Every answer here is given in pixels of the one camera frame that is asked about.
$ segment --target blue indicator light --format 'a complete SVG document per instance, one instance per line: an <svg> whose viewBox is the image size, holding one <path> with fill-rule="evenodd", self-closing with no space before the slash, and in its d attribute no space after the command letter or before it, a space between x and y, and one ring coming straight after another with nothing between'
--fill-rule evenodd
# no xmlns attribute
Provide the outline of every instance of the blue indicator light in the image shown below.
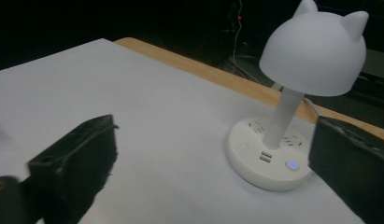
<svg viewBox="0 0 384 224"><path fill-rule="evenodd" d="M290 161L289 165L290 165L291 168L296 168L297 167L296 161Z"/></svg>
<svg viewBox="0 0 384 224"><path fill-rule="evenodd" d="M287 161L285 162L286 166L293 171L299 170L299 165L297 164L296 161Z"/></svg>

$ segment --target cat ear lamp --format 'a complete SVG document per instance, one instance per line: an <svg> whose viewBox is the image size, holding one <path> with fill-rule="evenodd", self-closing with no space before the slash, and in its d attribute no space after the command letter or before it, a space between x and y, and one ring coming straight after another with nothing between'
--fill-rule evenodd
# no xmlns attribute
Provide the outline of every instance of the cat ear lamp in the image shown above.
<svg viewBox="0 0 384 224"><path fill-rule="evenodd" d="M229 162L250 184L290 190L311 175L310 143L289 127L292 117L305 94L336 96L352 88L365 60L367 19L364 11L318 12L313 0L303 0L271 34L259 66L283 87L274 115L239 121L227 139Z"/></svg>

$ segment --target white tabletop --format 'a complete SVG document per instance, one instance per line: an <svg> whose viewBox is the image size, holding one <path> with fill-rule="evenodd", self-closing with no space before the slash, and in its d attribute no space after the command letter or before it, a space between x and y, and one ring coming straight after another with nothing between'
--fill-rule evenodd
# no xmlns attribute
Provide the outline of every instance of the white tabletop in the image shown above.
<svg viewBox="0 0 384 224"><path fill-rule="evenodd" d="M253 187L226 160L241 119L273 108L105 39L0 71L0 175L87 119L114 116L119 157L81 223L362 223L316 175ZM311 138L314 126L292 125Z"/></svg>

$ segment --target black object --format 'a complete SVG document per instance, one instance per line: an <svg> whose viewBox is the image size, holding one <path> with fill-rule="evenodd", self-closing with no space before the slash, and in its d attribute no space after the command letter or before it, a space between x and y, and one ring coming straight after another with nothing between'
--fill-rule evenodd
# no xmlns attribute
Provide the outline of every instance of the black object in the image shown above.
<svg viewBox="0 0 384 224"><path fill-rule="evenodd" d="M111 115L87 120L30 160L21 183L1 176L0 224L78 223L117 159L114 128Z"/></svg>
<svg viewBox="0 0 384 224"><path fill-rule="evenodd" d="M319 117L309 166L366 223L384 223L384 140Z"/></svg>

